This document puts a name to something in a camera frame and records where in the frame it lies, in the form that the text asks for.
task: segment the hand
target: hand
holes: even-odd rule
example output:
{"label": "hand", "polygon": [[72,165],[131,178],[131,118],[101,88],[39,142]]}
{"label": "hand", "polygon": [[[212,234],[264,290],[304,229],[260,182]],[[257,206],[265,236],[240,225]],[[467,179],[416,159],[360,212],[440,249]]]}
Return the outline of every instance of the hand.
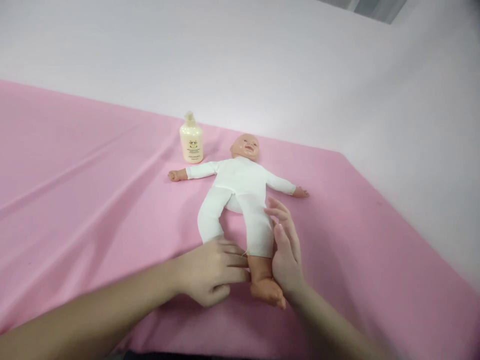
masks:
{"label": "hand", "polygon": [[288,300],[305,286],[299,237],[290,211],[280,201],[269,196],[265,213],[279,222],[273,228],[277,250],[273,255],[272,273]]}
{"label": "hand", "polygon": [[177,170],[172,170],[172,171],[169,171],[168,172],[168,178],[170,179],[170,181],[173,181],[173,182],[177,182],[177,181],[180,181],[180,175],[179,175],[179,171]]}
{"label": "hand", "polygon": [[294,198],[308,198],[310,194],[307,190],[303,190],[301,186],[297,186],[292,196]]}
{"label": "hand", "polygon": [[250,281],[244,253],[234,242],[218,238],[178,257],[179,292],[204,307],[221,302],[230,294],[229,284]]}

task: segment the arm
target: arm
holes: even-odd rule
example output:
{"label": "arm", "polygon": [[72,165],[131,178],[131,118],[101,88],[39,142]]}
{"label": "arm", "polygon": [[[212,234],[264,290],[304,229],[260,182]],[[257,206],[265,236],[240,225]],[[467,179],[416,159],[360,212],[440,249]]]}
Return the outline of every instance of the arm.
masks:
{"label": "arm", "polygon": [[103,359],[148,313],[184,293],[203,306],[249,280],[244,251],[213,240],[174,260],[78,297],[0,336],[0,359]]}
{"label": "arm", "polygon": [[273,277],[302,323],[314,351],[325,359],[391,359],[305,282],[292,216],[280,201],[269,197],[268,202],[265,212],[279,222],[274,227],[277,252],[272,260]]}
{"label": "arm", "polygon": [[295,198],[308,198],[310,196],[308,191],[293,185],[290,181],[282,179],[269,171],[266,171],[266,184],[273,190],[291,195]]}
{"label": "arm", "polygon": [[201,179],[215,175],[219,171],[221,161],[210,161],[197,166],[190,166],[182,170],[172,170],[168,172],[170,181]]}

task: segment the bottle label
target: bottle label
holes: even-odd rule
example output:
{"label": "bottle label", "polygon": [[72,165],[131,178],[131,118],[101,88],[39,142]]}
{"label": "bottle label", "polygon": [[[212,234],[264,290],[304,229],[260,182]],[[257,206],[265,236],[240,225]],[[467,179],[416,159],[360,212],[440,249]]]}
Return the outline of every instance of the bottle label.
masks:
{"label": "bottle label", "polygon": [[201,157],[199,142],[197,140],[190,140],[186,150],[190,159],[198,159]]}

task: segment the doll foot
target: doll foot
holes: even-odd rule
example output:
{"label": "doll foot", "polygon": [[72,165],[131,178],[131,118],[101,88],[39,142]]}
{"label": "doll foot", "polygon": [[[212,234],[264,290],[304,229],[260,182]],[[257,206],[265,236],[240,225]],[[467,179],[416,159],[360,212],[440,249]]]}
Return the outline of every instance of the doll foot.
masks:
{"label": "doll foot", "polygon": [[250,293],[254,299],[267,303],[270,306],[278,307],[282,310],[285,310],[287,307],[282,289],[272,278],[252,282]]}

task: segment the doll head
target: doll head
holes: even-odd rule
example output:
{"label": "doll head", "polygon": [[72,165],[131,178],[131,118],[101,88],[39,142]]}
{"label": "doll head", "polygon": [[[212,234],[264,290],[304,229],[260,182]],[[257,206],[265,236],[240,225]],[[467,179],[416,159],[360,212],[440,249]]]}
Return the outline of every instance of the doll head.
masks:
{"label": "doll head", "polygon": [[260,154],[260,146],[258,139],[251,134],[242,134],[236,138],[230,148],[231,157],[244,157],[256,162]]}

